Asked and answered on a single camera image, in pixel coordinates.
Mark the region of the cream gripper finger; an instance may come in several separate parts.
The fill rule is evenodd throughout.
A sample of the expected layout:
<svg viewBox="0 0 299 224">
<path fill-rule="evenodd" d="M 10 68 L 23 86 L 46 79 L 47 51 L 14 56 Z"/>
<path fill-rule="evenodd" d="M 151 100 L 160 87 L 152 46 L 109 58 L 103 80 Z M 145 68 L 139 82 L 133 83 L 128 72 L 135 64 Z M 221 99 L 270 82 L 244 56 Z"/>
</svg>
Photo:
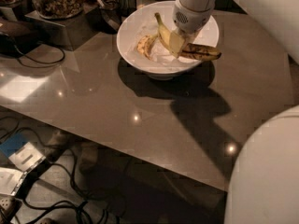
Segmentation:
<svg viewBox="0 0 299 224">
<path fill-rule="evenodd" d="M 193 34 L 186 34 L 186 42 L 193 44 L 199 35 L 200 35 L 200 31 L 197 31 Z"/>
<path fill-rule="evenodd" d="M 180 53 L 186 43 L 186 39 L 178 34 L 176 31 L 172 31 L 169 36 L 168 47 L 170 54 L 175 58 L 180 56 Z"/>
</svg>

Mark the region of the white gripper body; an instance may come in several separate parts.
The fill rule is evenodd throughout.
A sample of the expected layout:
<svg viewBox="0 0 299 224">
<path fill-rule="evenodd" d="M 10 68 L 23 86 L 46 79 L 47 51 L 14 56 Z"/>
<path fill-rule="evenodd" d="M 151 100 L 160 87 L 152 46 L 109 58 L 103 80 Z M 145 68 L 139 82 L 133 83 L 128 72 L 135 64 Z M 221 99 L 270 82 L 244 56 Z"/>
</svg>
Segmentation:
<svg viewBox="0 0 299 224">
<path fill-rule="evenodd" d="M 172 19 L 179 30 L 187 34 L 194 34 L 209 21 L 213 8 L 214 6 L 209 6 L 195 11 L 184 6 L 180 0 L 176 0 Z"/>
</svg>

